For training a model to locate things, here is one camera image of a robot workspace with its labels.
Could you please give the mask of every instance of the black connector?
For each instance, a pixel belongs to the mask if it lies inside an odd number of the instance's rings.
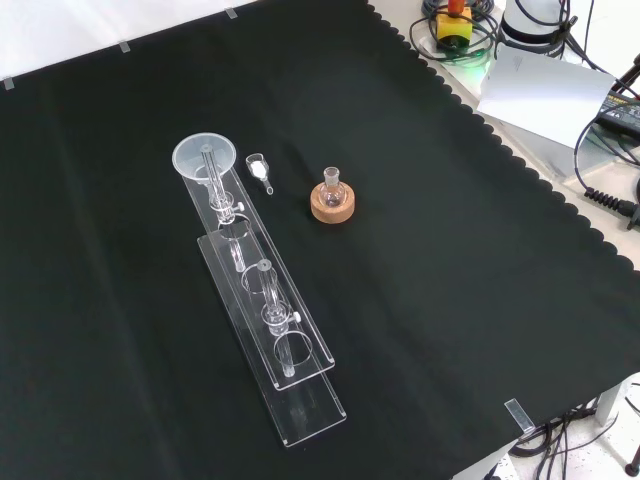
[[[612,197],[611,195],[607,195],[604,192],[600,192],[599,190],[594,190],[591,187],[587,188],[584,192],[584,196],[610,210],[618,212],[624,217],[630,218],[631,220],[629,220],[627,230],[640,226],[640,205],[637,203],[633,203],[628,200],[620,200],[616,197]]]

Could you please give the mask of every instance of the white wall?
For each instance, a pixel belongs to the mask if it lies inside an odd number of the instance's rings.
[[[255,0],[0,0],[0,79]]]

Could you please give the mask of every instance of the red knob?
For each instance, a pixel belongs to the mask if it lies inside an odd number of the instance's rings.
[[[449,13],[462,13],[464,6],[464,0],[449,0]]]

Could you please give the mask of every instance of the scalloped edge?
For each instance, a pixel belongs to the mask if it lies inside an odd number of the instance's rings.
[[[463,103],[462,98],[459,95],[456,95],[455,93],[453,93],[453,88],[451,87],[451,85],[447,83],[446,79],[442,75],[440,75],[435,68],[429,66],[429,62],[425,58],[421,57],[420,54],[413,49],[413,46],[411,45],[411,43],[406,40],[405,36],[400,33],[399,29],[393,27],[391,25],[391,22],[385,20],[382,17],[382,14],[376,11],[376,7],[371,5],[371,3],[369,3],[370,0],[361,0],[361,1],[365,4],[367,11],[374,18],[376,18],[377,22],[380,23],[383,27],[385,27],[385,29],[389,33],[393,34],[394,37],[400,40],[402,45],[411,52],[411,56],[415,60],[423,64],[426,67],[426,70],[428,71],[428,73],[433,75],[437,79],[443,91],[446,92],[449,96],[453,97],[454,101],[458,105],[460,105],[467,114],[472,115],[474,119],[475,118],[478,119],[478,122],[480,123],[480,127],[490,135],[491,141],[493,141],[494,143],[497,142],[501,149],[503,150],[506,149],[507,151],[506,153],[508,153],[509,156],[511,157],[511,161],[513,162],[513,160],[515,160],[515,162],[513,163],[516,163],[519,169],[523,171],[522,178],[529,177],[532,180],[535,179],[535,182],[532,184],[532,186],[534,186],[534,188],[537,188],[539,190],[544,190],[547,193],[550,192],[554,201],[558,203],[559,208],[562,208],[566,210],[566,213],[572,214],[573,216],[575,216],[576,219],[578,220],[578,223],[582,224],[581,227],[586,227],[585,233],[589,237],[591,237],[590,240],[594,243],[594,246],[597,246],[598,248],[603,249],[607,255],[612,255],[613,263],[617,265],[618,268],[621,271],[623,271],[625,274],[631,273],[631,276],[635,277],[636,280],[640,280],[640,270],[635,269],[633,261],[629,257],[625,255],[621,255],[618,252],[618,248],[613,243],[604,240],[604,233],[602,233],[602,231],[600,231],[599,229],[591,226],[591,220],[585,215],[582,215],[581,213],[579,213],[578,207],[573,203],[568,202],[562,192],[555,190],[551,182],[541,179],[540,173],[537,170],[527,166],[527,162],[525,161],[525,159],[514,155],[513,150],[508,145],[505,145],[503,143],[503,138],[497,135],[496,133],[494,133],[495,127],[487,123],[484,117],[482,117],[481,115],[479,115],[474,111],[473,107],[471,107],[470,105],[467,105],[466,103]]]

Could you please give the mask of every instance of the small glass flask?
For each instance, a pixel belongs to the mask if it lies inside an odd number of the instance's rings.
[[[324,170],[324,185],[318,193],[320,203],[327,207],[339,207],[347,201],[347,190],[340,183],[340,170],[328,167]]]

